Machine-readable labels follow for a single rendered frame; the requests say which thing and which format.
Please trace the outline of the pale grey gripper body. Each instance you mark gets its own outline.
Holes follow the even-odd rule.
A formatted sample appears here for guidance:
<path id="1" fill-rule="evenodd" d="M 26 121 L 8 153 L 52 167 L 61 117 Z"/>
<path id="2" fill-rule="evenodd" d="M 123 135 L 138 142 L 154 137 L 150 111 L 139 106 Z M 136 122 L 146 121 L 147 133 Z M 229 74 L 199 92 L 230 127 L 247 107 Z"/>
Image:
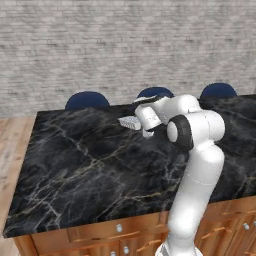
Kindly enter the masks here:
<path id="1" fill-rule="evenodd" d="M 119 123 L 122 127 L 138 131 L 141 129 L 141 123 L 136 116 L 126 116 L 119 118 Z"/>

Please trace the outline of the dark blue stool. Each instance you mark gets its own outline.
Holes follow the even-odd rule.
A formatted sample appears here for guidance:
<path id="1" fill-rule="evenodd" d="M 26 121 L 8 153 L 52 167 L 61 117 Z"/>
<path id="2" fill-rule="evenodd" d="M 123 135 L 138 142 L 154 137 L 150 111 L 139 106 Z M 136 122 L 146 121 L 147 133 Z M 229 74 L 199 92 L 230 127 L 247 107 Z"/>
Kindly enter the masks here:
<path id="1" fill-rule="evenodd" d="M 235 89 L 227 83 L 212 83 L 207 85 L 200 97 L 230 98 L 237 95 Z"/>
<path id="2" fill-rule="evenodd" d="M 72 95 L 66 103 L 66 110 L 80 110 L 87 107 L 109 106 L 104 95 L 94 91 L 84 91 Z"/>
<path id="3" fill-rule="evenodd" d="M 148 87 L 139 93 L 138 98 L 149 98 L 153 96 L 166 96 L 172 98 L 174 94 L 166 87 Z"/>

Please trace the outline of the wooden drawer front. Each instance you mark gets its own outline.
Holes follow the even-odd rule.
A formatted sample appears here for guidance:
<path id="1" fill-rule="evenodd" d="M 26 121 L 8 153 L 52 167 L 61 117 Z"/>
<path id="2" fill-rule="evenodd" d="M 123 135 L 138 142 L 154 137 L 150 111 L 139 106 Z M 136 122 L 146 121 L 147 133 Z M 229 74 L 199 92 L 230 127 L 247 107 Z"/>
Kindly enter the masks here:
<path id="1" fill-rule="evenodd" d="M 68 228 L 67 235 L 70 242 L 121 238 L 165 226 L 167 219 L 168 212 L 162 211 Z M 122 225 L 122 232 L 117 232 L 117 224 Z"/>

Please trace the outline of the wooden island cabinet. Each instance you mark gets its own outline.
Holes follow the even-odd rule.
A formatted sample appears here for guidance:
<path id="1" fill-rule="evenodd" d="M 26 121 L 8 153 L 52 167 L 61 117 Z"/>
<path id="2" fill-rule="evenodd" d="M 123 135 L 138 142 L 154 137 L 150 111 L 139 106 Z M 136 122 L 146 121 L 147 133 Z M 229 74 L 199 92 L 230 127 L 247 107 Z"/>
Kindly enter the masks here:
<path id="1" fill-rule="evenodd" d="M 200 223 L 195 237 L 195 245 L 203 256 L 256 256 L 256 213 L 223 216 L 223 212 L 256 210 L 256 195 L 241 199 L 211 203 Z M 243 224 L 250 226 L 245 230 Z M 202 240 L 201 237 L 214 228 L 227 227 L 232 233 L 219 231 Z M 154 230 L 121 238 L 70 242 L 67 229 L 49 231 L 32 235 L 19 236 L 14 242 L 21 256 L 155 256 L 160 244 L 136 252 L 151 240 L 167 237 L 167 223 Z M 129 247 L 129 254 L 124 254 L 124 247 Z"/>

